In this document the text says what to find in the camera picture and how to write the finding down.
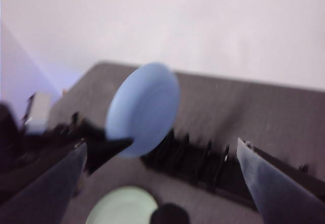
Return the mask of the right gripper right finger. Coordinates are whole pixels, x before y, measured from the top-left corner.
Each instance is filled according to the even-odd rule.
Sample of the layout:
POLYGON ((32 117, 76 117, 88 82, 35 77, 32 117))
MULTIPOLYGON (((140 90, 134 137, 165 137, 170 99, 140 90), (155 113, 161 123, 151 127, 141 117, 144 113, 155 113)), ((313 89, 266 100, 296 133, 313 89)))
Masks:
POLYGON ((237 158, 264 223, 324 223, 324 181, 241 138, 237 158))

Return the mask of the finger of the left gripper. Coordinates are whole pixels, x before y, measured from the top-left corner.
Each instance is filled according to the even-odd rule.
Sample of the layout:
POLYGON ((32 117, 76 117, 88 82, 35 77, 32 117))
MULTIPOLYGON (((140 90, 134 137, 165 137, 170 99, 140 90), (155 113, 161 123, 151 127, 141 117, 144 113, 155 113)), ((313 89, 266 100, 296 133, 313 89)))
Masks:
POLYGON ((102 140, 106 139, 104 128, 97 126, 86 118, 82 119, 82 128, 87 135, 91 135, 92 137, 102 140))
POLYGON ((114 156, 124 151, 133 144, 132 139, 121 140, 90 140, 86 141, 88 175, 92 175, 114 156))

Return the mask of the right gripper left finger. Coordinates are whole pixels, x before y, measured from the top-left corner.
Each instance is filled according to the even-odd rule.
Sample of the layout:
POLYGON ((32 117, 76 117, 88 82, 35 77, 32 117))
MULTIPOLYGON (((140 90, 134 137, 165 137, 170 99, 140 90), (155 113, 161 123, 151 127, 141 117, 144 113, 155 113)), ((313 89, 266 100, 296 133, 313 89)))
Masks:
POLYGON ((82 175, 85 144, 1 205, 1 223, 60 223, 82 175))

